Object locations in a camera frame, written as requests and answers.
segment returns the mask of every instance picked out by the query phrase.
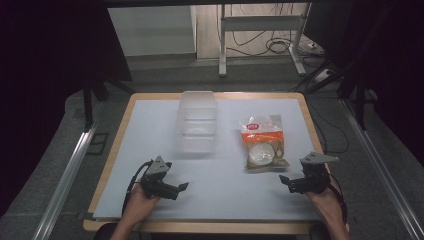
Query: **snack bag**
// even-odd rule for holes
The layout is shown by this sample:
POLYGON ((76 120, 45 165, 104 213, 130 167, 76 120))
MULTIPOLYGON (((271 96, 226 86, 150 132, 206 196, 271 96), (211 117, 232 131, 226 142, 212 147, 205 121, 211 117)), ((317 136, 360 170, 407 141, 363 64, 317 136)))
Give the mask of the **snack bag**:
POLYGON ((250 117, 240 121, 248 150, 247 169, 287 168, 283 159, 284 134, 280 115, 250 117))

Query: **wall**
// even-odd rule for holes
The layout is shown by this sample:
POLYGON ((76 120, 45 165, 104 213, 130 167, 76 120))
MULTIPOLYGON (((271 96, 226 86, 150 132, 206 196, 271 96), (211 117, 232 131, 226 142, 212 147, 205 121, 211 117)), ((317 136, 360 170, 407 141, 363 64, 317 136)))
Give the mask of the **wall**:
POLYGON ((194 7, 108 9, 125 56, 195 53, 194 7))

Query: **human hand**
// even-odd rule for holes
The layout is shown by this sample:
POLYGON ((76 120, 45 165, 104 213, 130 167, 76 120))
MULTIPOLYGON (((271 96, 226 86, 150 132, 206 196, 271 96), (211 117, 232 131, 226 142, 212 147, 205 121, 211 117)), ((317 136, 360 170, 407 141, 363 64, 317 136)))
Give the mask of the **human hand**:
POLYGON ((140 183, 136 183, 111 239, 128 239, 134 226, 149 216, 159 200, 159 197, 147 198, 140 183))
POLYGON ((121 221, 135 225, 144 220, 153 211, 159 197, 147 198, 140 183, 135 183, 131 196, 122 214, 121 221))
MULTIPOLYGON (((331 185, 341 193, 338 185, 331 178, 331 185)), ((332 240, 349 239, 347 228, 343 222, 343 212, 340 201, 331 189, 326 188, 322 193, 305 193, 318 211, 321 219, 327 226, 332 240)))

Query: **red label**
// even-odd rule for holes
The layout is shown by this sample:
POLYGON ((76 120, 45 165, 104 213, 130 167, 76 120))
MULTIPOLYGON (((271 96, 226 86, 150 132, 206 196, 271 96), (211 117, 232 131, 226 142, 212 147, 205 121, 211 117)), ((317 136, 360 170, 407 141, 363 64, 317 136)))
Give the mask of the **red label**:
POLYGON ((259 124, 251 123, 251 124, 246 125, 246 127, 247 127, 247 129, 249 129, 249 130, 256 130, 256 129, 258 129, 258 128, 259 128, 259 124))

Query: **clear plastic container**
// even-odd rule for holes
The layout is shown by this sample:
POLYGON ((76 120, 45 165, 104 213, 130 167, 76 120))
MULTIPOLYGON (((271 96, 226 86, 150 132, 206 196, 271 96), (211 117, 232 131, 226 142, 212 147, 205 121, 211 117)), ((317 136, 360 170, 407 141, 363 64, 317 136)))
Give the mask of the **clear plastic container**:
POLYGON ((181 151, 207 153, 214 150, 217 112, 213 92, 183 92, 176 124, 177 143, 181 151))

